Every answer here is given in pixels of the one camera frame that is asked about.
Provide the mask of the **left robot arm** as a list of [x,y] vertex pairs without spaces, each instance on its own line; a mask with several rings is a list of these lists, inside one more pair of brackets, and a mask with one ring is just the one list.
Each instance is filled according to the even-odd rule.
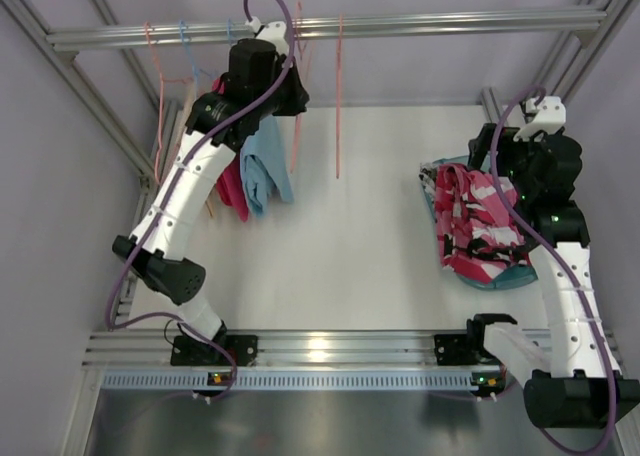
[[268,116],[306,109],[294,52],[284,37],[245,38],[229,52],[221,91],[193,104],[178,156],[151,208],[112,251],[151,290],[167,297],[188,334],[213,341],[224,328],[201,288],[206,270],[185,256],[193,226],[210,191]]

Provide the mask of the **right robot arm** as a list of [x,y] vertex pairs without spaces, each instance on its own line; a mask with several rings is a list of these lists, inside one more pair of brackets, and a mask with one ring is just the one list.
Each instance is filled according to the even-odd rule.
[[565,135],[485,124],[469,143],[470,168],[488,163],[514,186],[499,199],[524,237],[538,277],[551,337],[544,353],[506,314],[478,314],[468,327],[480,351],[520,384],[526,413],[541,429],[611,430],[639,403],[639,382],[625,378],[609,349],[590,276],[590,237],[572,199],[582,170],[580,144]]

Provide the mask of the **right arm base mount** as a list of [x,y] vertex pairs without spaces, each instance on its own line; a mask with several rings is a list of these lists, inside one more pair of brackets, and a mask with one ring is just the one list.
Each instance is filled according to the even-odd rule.
[[439,366],[498,365],[499,361],[479,342],[463,334],[436,334],[434,353]]

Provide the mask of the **pink camouflage trousers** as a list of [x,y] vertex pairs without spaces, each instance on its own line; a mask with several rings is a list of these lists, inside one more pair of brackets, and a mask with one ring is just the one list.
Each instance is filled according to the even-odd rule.
[[474,283],[489,285],[506,271],[528,268],[524,236],[507,210],[519,195],[511,182],[470,170],[460,163],[441,164],[435,179],[435,227],[440,263]]

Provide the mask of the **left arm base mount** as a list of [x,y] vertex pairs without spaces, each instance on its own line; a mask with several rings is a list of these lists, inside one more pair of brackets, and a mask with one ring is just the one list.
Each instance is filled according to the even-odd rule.
[[[238,367],[251,366],[258,353],[256,335],[227,335],[223,349]],[[173,340],[170,365],[174,367],[230,367],[227,358],[208,344],[189,336],[179,335]]]

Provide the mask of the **newspaper print trousers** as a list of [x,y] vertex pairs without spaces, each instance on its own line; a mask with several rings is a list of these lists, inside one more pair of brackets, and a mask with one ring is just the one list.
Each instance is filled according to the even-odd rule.
[[425,192],[434,194],[436,192],[436,181],[439,167],[446,164],[444,159],[429,163],[422,163],[419,168],[418,178]]

